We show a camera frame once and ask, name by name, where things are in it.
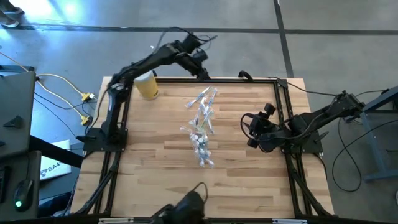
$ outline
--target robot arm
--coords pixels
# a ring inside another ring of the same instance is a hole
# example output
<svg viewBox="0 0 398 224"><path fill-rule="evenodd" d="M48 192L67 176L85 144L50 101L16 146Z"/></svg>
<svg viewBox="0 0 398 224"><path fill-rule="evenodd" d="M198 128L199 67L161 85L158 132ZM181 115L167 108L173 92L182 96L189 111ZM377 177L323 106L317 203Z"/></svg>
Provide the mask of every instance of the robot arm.
<svg viewBox="0 0 398 224"><path fill-rule="evenodd" d="M317 130L335 119L347 116L358 117L363 107L364 103L360 103L353 94L344 91L336 95L330 105L313 113L295 115L282 124L274 124L268 120L275 111L271 104L266 104L265 113L245 114L252 118L251 124L244 122L241 124L248 127L249 134L253 137L248 136L248 146L253 148L259 146L263 152L272 152L281 146L295 149L319 141L325 135L319 136Z"/></svg>
<svg viewBox="0 0 398 224"><path fill-rule="evenodd" d="M101 125L101 132L105 135L108 144L118 143L124 136L124 130L118 128L118 118L121 105L128 99L135 78L161 65L177 63L198 79L210 79L208 72L202 67L202 62L208 58L206 52L198 50L191 55L203 44L205 42L200 42L195 35L188 34L183 42L176 40L165 44L147 58L132 63L113 75L106 90L109 95L108 114L106 121Z"/></svg>

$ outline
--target computer mouse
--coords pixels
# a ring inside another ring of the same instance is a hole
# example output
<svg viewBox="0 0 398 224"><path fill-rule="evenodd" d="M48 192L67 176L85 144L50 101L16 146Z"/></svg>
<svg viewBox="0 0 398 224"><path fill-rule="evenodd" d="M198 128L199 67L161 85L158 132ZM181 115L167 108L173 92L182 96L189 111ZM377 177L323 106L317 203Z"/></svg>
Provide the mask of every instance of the computer mouse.
<svg viewBox="0 0 398 224"><path fill-rule="evenodd" d="M18 183L14 192L14 208L24 212L32 205L33 180L25 179Z"/></svg>

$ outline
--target plastic bag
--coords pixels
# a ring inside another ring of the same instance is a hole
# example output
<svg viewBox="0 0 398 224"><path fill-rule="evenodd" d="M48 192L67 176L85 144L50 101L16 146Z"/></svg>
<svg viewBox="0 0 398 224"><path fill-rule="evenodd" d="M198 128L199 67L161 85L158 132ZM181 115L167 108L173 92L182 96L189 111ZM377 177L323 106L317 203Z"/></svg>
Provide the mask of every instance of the plastic bag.
<svg viewBox="0 0 398 224"><path fill-rule="evenodd" d="M210 167L214 167L214 162L210 159L211 152L208 149L208 137L206 132L193 131L187 127L181 127L180 130L190 133L189 138L195 156L199 160L199 165L204 167L205 164L209 164Z"/></svg>

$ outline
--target cable connector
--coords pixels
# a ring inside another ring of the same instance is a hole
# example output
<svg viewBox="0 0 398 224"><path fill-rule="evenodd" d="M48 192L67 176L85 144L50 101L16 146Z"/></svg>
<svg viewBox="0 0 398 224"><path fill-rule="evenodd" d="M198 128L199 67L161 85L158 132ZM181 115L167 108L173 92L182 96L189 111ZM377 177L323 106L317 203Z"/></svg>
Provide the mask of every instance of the cable connector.
<svg viewBox="0 0 398 224"><path fill-rule="evenodd" d="M81 96L82 96L81 100L83 102L84 101L89 101L89 100L91 100L91 99L93 99L95 97L95 95L92 94L92 93L83 93Z"/></svg>
<svg viewBox="0 0 398 224"><path fill-rule="evenodd" d="M83 126L89 125L92 122L93 118L91 116L81 116L80 124Z"/></svg>

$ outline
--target white paper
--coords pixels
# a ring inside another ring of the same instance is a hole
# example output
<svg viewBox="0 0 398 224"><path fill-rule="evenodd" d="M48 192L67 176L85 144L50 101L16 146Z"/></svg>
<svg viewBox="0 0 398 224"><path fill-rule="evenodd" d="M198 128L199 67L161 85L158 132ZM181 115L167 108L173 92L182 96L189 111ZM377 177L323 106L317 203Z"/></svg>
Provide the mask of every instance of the white paper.
<svg viewBox="0 0 398 224"><path fill-rule="evenodd" d="M70 151L69 140L55 142L53 143L53 145ZM50 159L48 157L42 156L42 161L40 165L40 180L47 180L61 175L70 174L71 172L72 168L70 167L70 165L63 164L62 162L56 161L55 159Z"/></svg>

